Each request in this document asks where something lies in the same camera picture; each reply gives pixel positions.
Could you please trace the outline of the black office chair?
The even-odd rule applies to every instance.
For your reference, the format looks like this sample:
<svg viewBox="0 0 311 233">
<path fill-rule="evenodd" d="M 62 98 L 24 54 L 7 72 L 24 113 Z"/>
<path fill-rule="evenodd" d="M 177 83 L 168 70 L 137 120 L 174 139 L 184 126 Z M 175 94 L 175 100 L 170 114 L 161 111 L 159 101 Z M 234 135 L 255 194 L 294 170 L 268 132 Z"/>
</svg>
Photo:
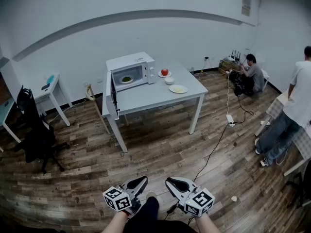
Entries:
<svg viewBox="0 0 311 233">
<path fill-rule="evenodd" d="M 40 116 L 35 99 L 30 89 L 22 87 L 17 96 L 17 106 L 23 112 L 22 121 L 31 128 L 26 134 L 24 140 L 18 143 L 14 151 L 23 150 L 25 152 L 25 162 L 31 163 L 35 160 L 43 162 L 41 172 L 46 173 L 47 162 L 52 159 L 63 172 L 65 169 L 58 162 L 54 154 L 62 149 L 69 149 L 67 142 L 57 144 L 54 134 L 54 128 L 50 126 Z"/>
</svg>

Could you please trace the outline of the teal desk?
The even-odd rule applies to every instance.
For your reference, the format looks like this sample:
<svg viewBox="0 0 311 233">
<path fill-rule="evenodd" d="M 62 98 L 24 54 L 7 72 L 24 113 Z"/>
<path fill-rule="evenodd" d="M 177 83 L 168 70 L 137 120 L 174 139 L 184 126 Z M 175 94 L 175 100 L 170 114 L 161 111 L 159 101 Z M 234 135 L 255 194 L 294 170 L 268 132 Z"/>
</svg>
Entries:
<svg viewBox="0 0 311 233">
<path fill-rule="evenodd" d="M 14 104 L 15 100 L 13 98 L 10 98 L 5 103 L 0 105 L 0 128 L 3 127 L 18 143 L 20 143 L 21 140 L 13 133 L 13 131 L 5 123 Z"/>
</svg>

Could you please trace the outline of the person's black clothing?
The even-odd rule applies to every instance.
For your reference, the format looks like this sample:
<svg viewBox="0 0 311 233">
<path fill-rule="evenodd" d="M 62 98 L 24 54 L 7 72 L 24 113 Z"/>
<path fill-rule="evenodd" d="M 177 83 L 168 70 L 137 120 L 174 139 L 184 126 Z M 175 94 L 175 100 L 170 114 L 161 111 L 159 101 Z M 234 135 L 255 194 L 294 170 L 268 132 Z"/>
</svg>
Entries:
<svg viewBox="0 0 311 233">
<path fill-rule="evenodd" d="M 123 233 L 197 233 L 182 221 L 158 219 L 159 203 L 149 197 L 141 209 L 125 224 Z"/>
</svg>

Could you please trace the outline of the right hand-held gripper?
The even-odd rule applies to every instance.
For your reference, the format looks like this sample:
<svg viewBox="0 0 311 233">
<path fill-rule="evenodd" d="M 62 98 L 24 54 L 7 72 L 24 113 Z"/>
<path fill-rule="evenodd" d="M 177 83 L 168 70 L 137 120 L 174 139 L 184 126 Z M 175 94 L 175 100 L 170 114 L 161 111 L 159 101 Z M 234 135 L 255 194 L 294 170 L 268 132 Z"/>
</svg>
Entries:
<svg viewBox="0 0 311 233">
<path fill-rule="evenodd" d="M 165 185 L 174 198 L 179 200 L 179 207 L 195 217 L 201 217 L 214 204 L 215 197 L 206 189 L 182 177 L 168 177 Z"/>
</svg>

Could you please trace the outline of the wooden chair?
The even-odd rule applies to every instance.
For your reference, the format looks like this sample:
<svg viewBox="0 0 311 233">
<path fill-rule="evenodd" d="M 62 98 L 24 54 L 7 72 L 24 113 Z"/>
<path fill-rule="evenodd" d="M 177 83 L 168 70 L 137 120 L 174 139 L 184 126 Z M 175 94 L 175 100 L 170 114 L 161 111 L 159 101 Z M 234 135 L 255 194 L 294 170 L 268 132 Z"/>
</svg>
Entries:
<svg viewBox="0 0 311 233">
<path fill-rule="evenodd" d="M 110 131 L 104 121 L 104 117 L 102 116 L 102 110 L 103 110 L 103 97 L 100 96 L 100 97 L 95 97 L 94 93 L 93 93 L 93 90 L 92 90 L 92 87 L 91 87 L 91 84 L 89 84 L 87 87 L 86 87 L 86 98 L 90 101 L 93 101 L 93 104 L 95 106 L 95 109 L 100 117 L 100 120 L 101 122 L 103 123 L 104 127 L 105 127 L 105 130 L 107 132 L 107 134 L 110 134 Z"/>
</svg>

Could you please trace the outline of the wall poster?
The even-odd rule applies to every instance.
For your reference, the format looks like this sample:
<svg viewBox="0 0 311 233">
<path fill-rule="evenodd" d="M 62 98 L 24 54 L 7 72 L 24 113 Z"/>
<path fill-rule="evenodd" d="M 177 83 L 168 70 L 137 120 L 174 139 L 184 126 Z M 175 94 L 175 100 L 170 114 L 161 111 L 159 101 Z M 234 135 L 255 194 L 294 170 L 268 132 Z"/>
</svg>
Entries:
<svg viewBox="0 0 311 233">
<path fill-rule="evenodd" d="M 242 0 L 242 15 L 250 17 L 250 15 L 251 15 L 251 0 Z"/>
</svg>

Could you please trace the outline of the white dinner plate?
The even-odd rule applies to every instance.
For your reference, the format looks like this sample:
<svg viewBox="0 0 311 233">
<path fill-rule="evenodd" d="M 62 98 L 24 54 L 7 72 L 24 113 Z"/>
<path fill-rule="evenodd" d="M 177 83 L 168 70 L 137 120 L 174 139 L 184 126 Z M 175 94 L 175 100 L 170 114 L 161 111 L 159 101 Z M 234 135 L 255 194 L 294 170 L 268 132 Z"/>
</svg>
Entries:
<svg viewBox="0 0 311 233">
<path fill-rule="evenodd" d="M 188 89 L 185 87 L 185 86 L 183 86 L 183 85 L 171 85 L 171 86 L 169 86 L 169 90 L 171 91 L 171 92 L 173 92 L 173 93 L 176 93 L 176 92 L 174 92 L 174 88 L 175 87 L 180 87 L 180 88 L 182 88 L 183 89 L 183 93 L 177 93 L 177 94 L 185 94 L 185 93 L 187 93 L 187 91 L 188 91 Z"/>
</svg>

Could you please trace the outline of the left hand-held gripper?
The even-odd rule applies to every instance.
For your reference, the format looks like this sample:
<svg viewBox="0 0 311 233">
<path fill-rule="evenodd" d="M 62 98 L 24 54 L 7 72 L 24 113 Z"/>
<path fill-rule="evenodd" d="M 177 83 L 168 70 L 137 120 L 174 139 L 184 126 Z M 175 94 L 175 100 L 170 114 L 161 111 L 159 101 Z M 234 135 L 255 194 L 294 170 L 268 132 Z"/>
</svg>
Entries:
<svg viewBox="0 0 311 233">
<path fill-rule="evenodd" d="M 118 187 L 110 187 L 103 192 L 103 197 L 111 209 L 116 212 L 127 211 L 133 215 L 141 208 L 138 195 L 144 191 L 147 184 L 147 176 L 129 179 Z"/>
</svg>

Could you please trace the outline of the grey table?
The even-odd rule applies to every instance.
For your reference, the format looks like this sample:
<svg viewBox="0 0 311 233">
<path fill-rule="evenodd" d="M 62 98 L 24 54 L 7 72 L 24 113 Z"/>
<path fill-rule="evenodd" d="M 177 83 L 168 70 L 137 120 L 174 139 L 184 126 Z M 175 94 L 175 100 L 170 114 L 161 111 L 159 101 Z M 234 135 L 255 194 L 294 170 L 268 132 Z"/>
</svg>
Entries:
<svg viewBox="0 0 311 233">
<path fill-rule="evenodd" d="M 177 102 L 196 99 L 196 109 L 189 127 L 189 134 L 193 134 L 201 111 L 204 96 L 208 90 L 181 64 L 177 62 L 165 62 L 176 85 L 182 85 L 188 89 L 184 94 L 177 94 L 169 90 L 163 78 L 158 77 L 153 84 L 143 84 L 118 92 L 117 105 L 109 97 L 111 95 L 111 77 L 107 74 L 106 86 L 103 92 L 102 116 L 107 118 L 109 125 L 117 139 L 122 151 L 128 152 L 122 135 L 117 127 L 116 120 L 119 116 L 144 111 Z"/>
</svg>

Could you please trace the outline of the person's right forearm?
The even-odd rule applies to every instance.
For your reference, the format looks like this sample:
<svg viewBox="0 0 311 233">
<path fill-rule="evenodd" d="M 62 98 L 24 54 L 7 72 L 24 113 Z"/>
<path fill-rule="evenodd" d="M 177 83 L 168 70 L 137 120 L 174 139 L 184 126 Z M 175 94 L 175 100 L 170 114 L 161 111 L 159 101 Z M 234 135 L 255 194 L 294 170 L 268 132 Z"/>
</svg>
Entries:
<svg viewBox="0 0 311 233">
<path fill-rule="evenodd" d="M 207 213 L 201 215 L 200 217 L 196 217 L 195 222 L 199 233 L 221 233 L 209 218 Z"/>
</svg>

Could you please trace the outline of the checkered cloth table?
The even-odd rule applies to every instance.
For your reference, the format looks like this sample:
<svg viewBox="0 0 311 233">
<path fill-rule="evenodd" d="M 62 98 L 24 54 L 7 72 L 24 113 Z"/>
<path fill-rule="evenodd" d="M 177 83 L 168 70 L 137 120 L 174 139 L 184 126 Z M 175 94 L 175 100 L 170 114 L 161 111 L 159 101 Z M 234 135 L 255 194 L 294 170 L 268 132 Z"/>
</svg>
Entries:
<svg viewBox="0 0 311 233">
<path fill-rule="evenodd" d="M 266 110 L 267 117 L 259 127 L 259 129 L 256 131 L 255 136 L 258 137 L 260 133 L 264 130 L 265 126 L 271 122 L 272 119 L 275 119 L 279 113 L 282 111 L 284 105 L 286 104 L 288 100 L 288 91 L 286 90 L 284 93 L 280 94 L 269 106 L 269 108 Z M 301 167 L 303 164 L 305 164 L 307 161 L 311 160 L 311 125 L 308 124 L 304 129 L 299 132 L 295 139 L 293 140 L 293 143 L 299 150 L 302 160 L 298 161 L 294 166 L 292 166 L 290 169 L 288 169 L 286 172 L 284 172 L 284 177 L 288 176 L 292 172 L 294 172 L 296 169 Z"/>
</svg>

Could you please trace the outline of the white side table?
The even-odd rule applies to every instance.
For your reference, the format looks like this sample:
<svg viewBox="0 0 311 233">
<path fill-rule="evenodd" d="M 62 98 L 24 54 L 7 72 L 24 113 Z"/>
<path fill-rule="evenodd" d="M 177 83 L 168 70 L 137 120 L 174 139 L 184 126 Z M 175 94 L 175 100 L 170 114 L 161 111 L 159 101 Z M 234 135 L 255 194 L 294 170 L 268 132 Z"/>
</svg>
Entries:
<svg viewBox="0 0 311 233">
<path fill-rule="evenodd" d="M 43 109 L 41 103 L 43 103 L 46 100 L 50 100 L 52 102 L 52 104 L 54 105 L 55 109 L 57 110 L 57 112 L 59 113 L 62 120 L 69 127 L 70 122 L 67 119 L 67 117 L 65 116 L 63 110 L 60 107 L 59 102 L 56 100 L 56 98 L 53 94 L 55 87 L 57 85 L 60 86 L 60 90 L 61 90 L 64 98 L 66 99 L 69 107 L 72 108 L 73 105 L 72 105 L 72 102 L 70 100 L 69 94 L 65 88 L 65 85 L 60 78 L 60 74 L 54 73 L 52 75 L 54 76 L 54 78 L 53 78 L 53 81 L 50 82 L 50 85 L 48 88 L 42 89 L 42 87 L 47 85 L 47 81 L 44 79 L 40 79 L 39 81 L 35 81 L 34 83 L 32 83 L 30 85 L 30 89 L 32 91 L 32 94 L 33 94 L 34 100 L 36 102 L 36 106 L 37 106 L 37 109 L 38 109 L 40 116 L 43 115 L 45 117 L 47 115 L 46 111 Z"/>
</svg>

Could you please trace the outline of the cardboard crate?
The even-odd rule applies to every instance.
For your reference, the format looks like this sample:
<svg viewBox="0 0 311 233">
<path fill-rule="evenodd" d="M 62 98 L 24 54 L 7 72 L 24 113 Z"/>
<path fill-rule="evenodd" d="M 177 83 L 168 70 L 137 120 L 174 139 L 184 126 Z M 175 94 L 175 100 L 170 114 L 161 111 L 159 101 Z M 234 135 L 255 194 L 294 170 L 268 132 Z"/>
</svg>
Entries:
<svg viewBox="0 0 311 233">
<path fill-rule="evenodd" d="M 226 74 L 227 71 L 234 70 L 239 71 L 240 66 L 235 61 L 230 61 L 228 59 L 223 59 L 219 62 L 218 71 L 220 74 Z"/>
</svg>

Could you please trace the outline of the white microwave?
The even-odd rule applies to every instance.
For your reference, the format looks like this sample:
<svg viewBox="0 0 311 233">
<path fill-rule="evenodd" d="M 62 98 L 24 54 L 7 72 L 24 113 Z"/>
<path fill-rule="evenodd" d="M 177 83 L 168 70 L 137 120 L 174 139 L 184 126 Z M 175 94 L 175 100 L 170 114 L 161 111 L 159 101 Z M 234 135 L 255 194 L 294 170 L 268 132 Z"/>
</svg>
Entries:
<svg viewBox="0 0 311 233">
<path fill-rule="evenodd" d="M 139 52 L 106 61 L 107 79 L 105 104 L 113 119 L 119 119 L 117 93 L 143 84 L 153 84 L 155 60 L 145 52 Z M 119 78 L 124 75 L 134 76 L 130 84 L 121 84 Z"/>
</svg>

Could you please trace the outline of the person's left forearm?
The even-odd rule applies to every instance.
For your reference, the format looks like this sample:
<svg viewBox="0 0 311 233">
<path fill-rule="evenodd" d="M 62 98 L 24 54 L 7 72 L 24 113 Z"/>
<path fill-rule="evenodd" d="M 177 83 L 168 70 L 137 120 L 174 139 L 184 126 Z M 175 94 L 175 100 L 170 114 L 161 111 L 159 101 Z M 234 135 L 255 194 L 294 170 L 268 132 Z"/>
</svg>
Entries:
<svg viewBox="0 0 311 233">
<path fill-rule="evenodd" d="M 130 215 L 131 214 L 127 211 L 116 212 L 102 233 L 123 233 L 127 219 Z"/>
</svg>

